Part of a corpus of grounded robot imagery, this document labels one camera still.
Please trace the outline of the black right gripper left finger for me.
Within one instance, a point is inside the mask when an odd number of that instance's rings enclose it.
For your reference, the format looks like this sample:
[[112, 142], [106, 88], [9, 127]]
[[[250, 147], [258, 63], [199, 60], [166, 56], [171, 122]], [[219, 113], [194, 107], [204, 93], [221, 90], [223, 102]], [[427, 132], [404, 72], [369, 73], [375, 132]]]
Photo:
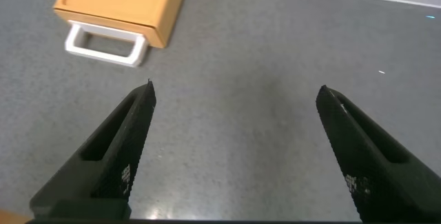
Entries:
[[34, 217], [128, 219], [155, 106], [151, 81], [132, 90], [32, 197]]

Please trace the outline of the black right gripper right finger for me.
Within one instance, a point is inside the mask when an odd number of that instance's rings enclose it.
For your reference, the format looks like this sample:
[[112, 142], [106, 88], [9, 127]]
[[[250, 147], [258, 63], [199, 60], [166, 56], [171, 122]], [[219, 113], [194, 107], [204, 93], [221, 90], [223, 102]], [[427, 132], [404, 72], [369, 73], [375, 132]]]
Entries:
[[342, 93], [316, 107], [361, 221], [440, 221], [440, 176]]

